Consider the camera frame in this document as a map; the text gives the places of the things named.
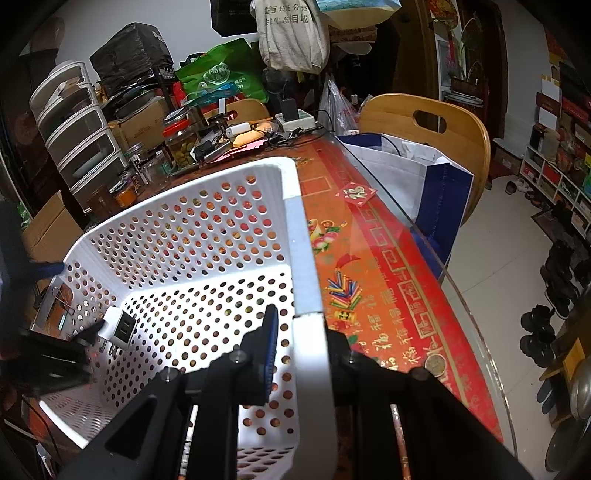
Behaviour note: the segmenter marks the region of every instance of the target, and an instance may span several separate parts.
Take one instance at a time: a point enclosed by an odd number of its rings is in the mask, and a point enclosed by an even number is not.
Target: coin
[[[445,357],[440,353],[433,353],[425,360],[425,368],[435,377],[440,377],[445,373],[446,365]]]

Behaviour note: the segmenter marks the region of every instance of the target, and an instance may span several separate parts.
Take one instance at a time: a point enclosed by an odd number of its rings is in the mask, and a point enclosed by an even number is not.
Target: slipper
[[[517,190],[523,193],[527,193],[532,188],[530,188],[530,184],[527,183],[524,179],[517,179],[515,181],[515,185],[517,186]]]
[[[509,195],[513,195],[516,191],[517,191],[517,185],[515,185],[515,182],[508,181],[507,185],[505,186],[505,193],[507,193]]]

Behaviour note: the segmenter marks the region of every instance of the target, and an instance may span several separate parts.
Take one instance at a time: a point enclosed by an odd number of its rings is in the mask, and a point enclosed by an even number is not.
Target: white perforated basket
[[[41,405],[84,447],[165,366],[207,367],[279,309],[269,403],[242,406],[239,478],[330,478],[334,407],[322,299],[293,160],[275,157],[191,181],[83,235],[60,280],[75,325],[112,305],[138,320],[127,351],[90,349],[93,382]]]

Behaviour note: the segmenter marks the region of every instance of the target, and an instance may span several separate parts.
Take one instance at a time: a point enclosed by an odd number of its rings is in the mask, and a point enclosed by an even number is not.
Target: white wall
[[[212,29],[209,0],[69,0],[55,14],[66,24],[57,62],[82,60],[93,81],[98,75],[90,55],[132,22],[154,25],[168,46],[174,68],[191,53],[208,51],[238,37],[221,37]],[[257,34],[244,36],[247,41]]]
[[[536,121],[535,94],[551,75],[544,27],[517,0],[493,0],[501,10],[507,47],[509,93],[505,139],[519,151]]]

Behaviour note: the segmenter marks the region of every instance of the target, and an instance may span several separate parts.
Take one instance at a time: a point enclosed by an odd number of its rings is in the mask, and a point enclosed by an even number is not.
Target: white plastic bag
[[[327,130],[334,130],[335,135],[350,135],[359,129],[359,114],[336,86],[332,75],[324,80],[324,89],[320,98],[318,121]]]

